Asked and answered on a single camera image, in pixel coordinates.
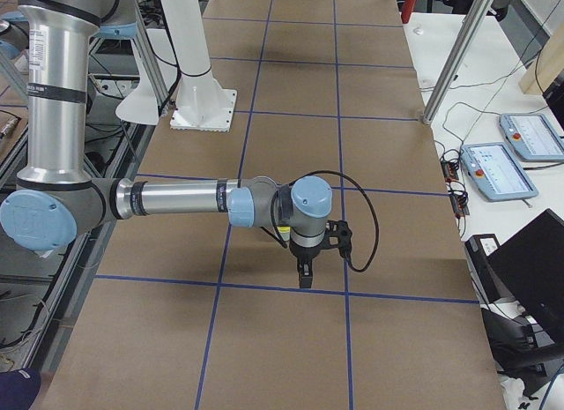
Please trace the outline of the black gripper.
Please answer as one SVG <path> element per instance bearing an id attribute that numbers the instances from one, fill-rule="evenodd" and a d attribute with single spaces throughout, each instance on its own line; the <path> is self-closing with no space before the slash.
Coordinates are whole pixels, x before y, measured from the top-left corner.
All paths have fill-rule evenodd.
<path id="1" fill-rule="evenodd" d="M 313 260 L 323 250 L 321 244 L 315 247 L 303 247 L 296 242 L 290 242 L 289 249 L 297 260 L 297 272 L 299 275 L 299 288 L 310 289 L 313 283 Z"/>

